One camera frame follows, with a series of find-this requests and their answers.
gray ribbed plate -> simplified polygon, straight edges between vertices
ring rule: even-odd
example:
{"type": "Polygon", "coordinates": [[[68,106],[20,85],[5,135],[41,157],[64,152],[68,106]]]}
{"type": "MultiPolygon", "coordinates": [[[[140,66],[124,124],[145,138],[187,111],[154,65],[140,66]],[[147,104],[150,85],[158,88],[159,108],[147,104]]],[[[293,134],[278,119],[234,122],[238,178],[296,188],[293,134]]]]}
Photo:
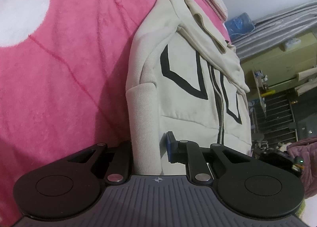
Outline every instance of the gray ribbed plate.
{"type": "Polygon", "coordinates": [[[15,227],[307,227],[295,216],[276,221],[242,217],[223,206],[212,189],[186,176],[131,176],[106,188],[89,210],[68,220],[41,222],[23,217],[15,227]]]}

metal zipper teeth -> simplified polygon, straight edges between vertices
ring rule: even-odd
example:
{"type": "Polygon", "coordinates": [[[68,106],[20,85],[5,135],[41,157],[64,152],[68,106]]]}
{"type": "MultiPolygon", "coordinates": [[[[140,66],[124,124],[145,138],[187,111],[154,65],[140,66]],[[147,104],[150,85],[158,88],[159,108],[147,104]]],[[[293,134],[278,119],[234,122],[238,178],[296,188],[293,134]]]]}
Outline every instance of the metal zipper teeth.
{"type": "Polygon", "coordinates": [[[217,95],[219,96],[219,98],[221,100],[221,124],[219,126],[220,127],[220,140],[219,140],[219,143],[223,144],[223,139],[222,139],[222,132],[223,132],[223,98],[222,98],[222,95],[218,92],[218,90],[215,87],[214,80],[213,80],[212,74],[211,74],[211,65],[210,64],[208,64],[208,68],[209,68],[210,80],[211,80],[212,86],[214,88],[214,91],[217,93],[217,95]]]}

white polka dot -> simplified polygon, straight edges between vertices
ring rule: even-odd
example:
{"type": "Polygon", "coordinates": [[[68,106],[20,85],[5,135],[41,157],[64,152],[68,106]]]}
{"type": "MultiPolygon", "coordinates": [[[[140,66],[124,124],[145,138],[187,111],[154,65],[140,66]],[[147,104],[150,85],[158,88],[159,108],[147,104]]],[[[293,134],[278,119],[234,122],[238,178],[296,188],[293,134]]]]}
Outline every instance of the white polka dot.
{"type": "Polygon", "coordinates": [[[41,25],[50,0],[0,0],[0,47],[17,45],[41,25]]]}

gray curtain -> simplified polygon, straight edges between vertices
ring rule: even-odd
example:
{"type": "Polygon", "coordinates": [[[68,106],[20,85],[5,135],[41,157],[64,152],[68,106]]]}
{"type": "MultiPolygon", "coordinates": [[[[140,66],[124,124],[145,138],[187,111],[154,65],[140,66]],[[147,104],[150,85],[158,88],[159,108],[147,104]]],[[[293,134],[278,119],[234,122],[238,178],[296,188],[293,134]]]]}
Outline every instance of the gray curtain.
{"type": "Polygon", "coordinates": [[[247,59],[317,26],[317,1],[281,10],[255,20],[255,30],[233,41],[240,60],[247,59]]]}

purple quilted jacket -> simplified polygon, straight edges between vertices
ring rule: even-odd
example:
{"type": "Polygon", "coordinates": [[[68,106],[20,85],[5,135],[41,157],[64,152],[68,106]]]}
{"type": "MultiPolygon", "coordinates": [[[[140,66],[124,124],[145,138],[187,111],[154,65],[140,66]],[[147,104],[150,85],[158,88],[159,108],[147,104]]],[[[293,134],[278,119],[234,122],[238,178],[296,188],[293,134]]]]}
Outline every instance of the purple quilted jacket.
{"type": "Polygon", "coordinates": [[[317,137],[303,139],[287,146],[287,152],[292,156],[304,159],[304,171],[301,181],[305,188],[305,198],[317,194],[317,137]]]}

